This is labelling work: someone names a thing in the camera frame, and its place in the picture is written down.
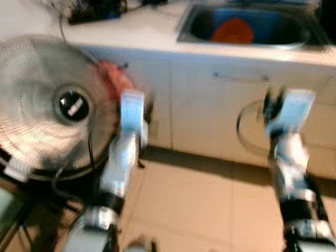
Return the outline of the orange plastic bowl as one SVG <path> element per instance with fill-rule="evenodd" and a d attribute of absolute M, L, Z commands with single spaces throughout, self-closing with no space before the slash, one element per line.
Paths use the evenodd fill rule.
<path fill-rule="evenodd" d="M 209 38 L 213 43 L 225 44 L 251 44 L 254 39 L 255 34 L 252 27 L 244 19 L 238 17 L 230 18 L 216 27 Z"/>

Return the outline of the black kitchen appliance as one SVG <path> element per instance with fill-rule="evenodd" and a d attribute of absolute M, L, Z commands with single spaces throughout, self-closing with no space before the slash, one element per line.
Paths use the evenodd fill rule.
<path fill-rule="evenodd" d="M 331 44 L 335 44 L 336 0 L 320 0 L 317 15 Z"/>

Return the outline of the white drawer front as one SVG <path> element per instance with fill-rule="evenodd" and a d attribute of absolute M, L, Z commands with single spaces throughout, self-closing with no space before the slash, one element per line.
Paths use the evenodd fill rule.
<path fill-rule="evenodd" d="M 252 153 L 238 141 L 237 118 L 246 105 L 262 101 L 269 87 L 286 86 L 318 94 L 302 130 L 304 144 L 313 173 L 334 169 L 334 107 L 328 104 L 329 91 L 322 88 L 333 77 L 333 67 L 190 60 L 174 63 L 171 71 L 171 136 L 176 151 L 266 166 L 266 154 Z M 267 75 L 270 80 L 233 82 L 215 79 L 213 72 Z"/>

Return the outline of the stainless steel sink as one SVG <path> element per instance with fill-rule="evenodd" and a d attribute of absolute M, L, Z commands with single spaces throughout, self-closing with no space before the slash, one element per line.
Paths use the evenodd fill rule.
<path fill-rule="evenodd" d="M 254 30 L 251 44 L 283 50 L 320 50 L 329 39 L 316 17 L 305 8 L 288 3 L 195 3 L 188 7 L 180 24 L 178 43 L 225 44 L 210 41 L 216 27 L 226 20 L 244 19 Z"/>

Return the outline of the white cabinet door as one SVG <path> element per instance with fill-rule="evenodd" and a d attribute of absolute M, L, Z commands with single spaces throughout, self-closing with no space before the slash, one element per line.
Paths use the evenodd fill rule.
<path fill-rule="evenodd" d="M 149 144 L 171 149 L 171 64 L 155 58 L 143 61 L 148 85 L 153 92 L 153 117 L 149 128 Z"/>

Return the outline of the red plastic bag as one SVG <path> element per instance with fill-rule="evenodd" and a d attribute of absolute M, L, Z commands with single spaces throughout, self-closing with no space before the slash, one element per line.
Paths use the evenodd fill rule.
<path fill-rule="evenodd" d="M 124 91 L 139 91 L 124 68 L 109 60 L 99 60 L 97 72 L 110 98 L 115 103 L 120 103 Z"/>

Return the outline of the black robot left foot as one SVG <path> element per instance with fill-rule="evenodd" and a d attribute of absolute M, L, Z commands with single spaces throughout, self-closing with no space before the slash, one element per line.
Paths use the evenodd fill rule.
<path fill-rule="evenodd" d="M 124 252 L 158 252 L 158 245 L 155 240 L 141 237 L 129 243 Z"/>

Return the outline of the black power strip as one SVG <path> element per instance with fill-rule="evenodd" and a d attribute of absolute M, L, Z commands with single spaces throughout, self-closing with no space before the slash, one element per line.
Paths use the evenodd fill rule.
<path fill-rule="evenodd" d="M 70 25 L 119 18 L 127 11 L 127 0 L 75 0 L 67 21 Z"/>

